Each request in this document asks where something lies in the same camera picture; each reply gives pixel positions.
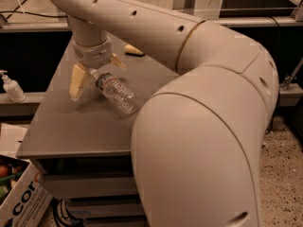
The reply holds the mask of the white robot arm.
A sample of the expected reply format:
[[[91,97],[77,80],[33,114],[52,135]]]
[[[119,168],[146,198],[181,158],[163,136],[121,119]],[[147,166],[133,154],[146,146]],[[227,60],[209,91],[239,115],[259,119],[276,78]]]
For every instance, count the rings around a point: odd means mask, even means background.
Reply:
[[[258,42],[199,17],[135,0],[50,0],[77,58],[113,34],[176,73],[141,108],[134,177],[150,227],[262,227],[259,153],[278,96],[276,65]]]

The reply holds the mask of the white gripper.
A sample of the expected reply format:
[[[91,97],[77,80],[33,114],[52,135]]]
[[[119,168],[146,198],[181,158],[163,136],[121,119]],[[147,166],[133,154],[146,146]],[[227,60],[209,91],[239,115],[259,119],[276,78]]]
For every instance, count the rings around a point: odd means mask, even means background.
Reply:
[[[100,68],[110,63],[122,70],[126,69],[124,62],[113,53],[112,40],[109,37],[102,44],[94,46],[84,46],[73,42],[73,48],[78,63],[73,66],[69,87],[72,100],[80,99],[91,78],[87,68]]]

